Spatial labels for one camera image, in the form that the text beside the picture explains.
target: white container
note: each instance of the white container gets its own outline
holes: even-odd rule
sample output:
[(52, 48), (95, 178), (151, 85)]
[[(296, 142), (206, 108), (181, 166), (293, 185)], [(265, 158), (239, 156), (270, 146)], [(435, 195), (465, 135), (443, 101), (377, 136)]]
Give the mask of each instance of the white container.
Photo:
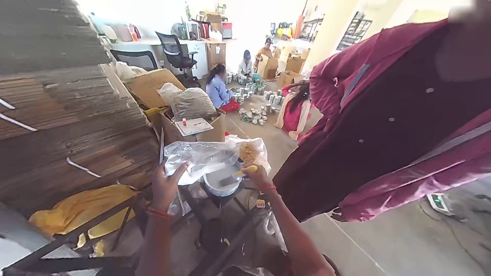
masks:
[[(234, 173), (238, 172), (239, 170), (241, 170), (241, 165), (237, 161), (232, 166), (227, 166), (223, 169), (206, 173), (205, 175), (203, 175), (206, 188), (213, 195), (216, 196), (229, 196), (233, 194), (235, 190), (237, 190), (237, 188), (239, 187), (239, 184), (242, 181), (242, 177), (233, 179), (230, 178), (230, 176), (232, 176)], [(230, 182), (224, 185), (222, 181), (224, 181), (225, 179), (230, 180)]]

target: stack of cardboard sheets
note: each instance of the stack of cardboard sheets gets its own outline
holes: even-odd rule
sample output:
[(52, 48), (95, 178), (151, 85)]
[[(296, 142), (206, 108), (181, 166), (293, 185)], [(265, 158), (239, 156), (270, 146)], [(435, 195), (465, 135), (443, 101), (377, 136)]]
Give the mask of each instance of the stack of cardboard sheets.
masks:
[[(75, 4), (6, 10), (17, 16), (3, 18), (24, 35), (7, 34), (5, 47), (16, 55), (0, 56), (0, 64), (18, 65), (0, 75), (0, 201), (28, 217), (81, 191), (148, 184), (158, 162), (155, 134), (113, 68), (99, 65), (109, 59), (100, 44), (94, 47), (96, 33)], [(35, 45), (36, 66), (29, 66), (31, 50), (14, 48), (19, 40)], [(59, 53), (44, 51), (45, 44)]]

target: person in white outfit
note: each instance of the person in white outfit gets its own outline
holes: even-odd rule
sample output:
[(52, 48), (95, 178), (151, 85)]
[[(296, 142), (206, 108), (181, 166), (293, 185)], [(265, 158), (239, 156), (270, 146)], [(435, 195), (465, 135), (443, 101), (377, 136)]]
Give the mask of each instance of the person in white outfit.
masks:
[(245, 85), (247, 83), (247, 78), (252, 77), (254, 74), (254, 69), (252, 69), (252, 60), (250, 59), (249, 50), (244, 51), (244, 59), (239, 64), (239, 69), (237, 71), (237, 81), (240, 85)]

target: red pants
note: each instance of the red pants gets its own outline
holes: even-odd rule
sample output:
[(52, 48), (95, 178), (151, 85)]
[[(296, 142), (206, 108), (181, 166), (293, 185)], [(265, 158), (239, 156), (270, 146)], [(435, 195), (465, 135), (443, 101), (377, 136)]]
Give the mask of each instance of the red pants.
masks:
[(238, 102), (236, 102), (234, 99), (230, 99), (230, 103), (223, 105), (220, 107), (221, 110), (225, 111), (225, 113), (229, 111), (236, 111), (241, 107)]

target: person in blue shirt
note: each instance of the person in blue shirt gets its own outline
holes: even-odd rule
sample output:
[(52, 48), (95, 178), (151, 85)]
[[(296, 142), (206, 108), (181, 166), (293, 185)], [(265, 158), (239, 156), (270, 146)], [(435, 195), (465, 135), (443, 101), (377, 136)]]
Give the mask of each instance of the person in blue shirt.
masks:
[(225, 87), (224, 79), (227, 78), (227, 70), (223, 64), (217, 65), (213, 68), (208, 75), (208, 79), (206, 80), (206, 94), (212, 100), (213, 105), (216, 108), (221, 108), (224, 111), (229, 103), (236, 103), (232, 98), (232, 95), (235, 92), (235, 89), (227, 90)]

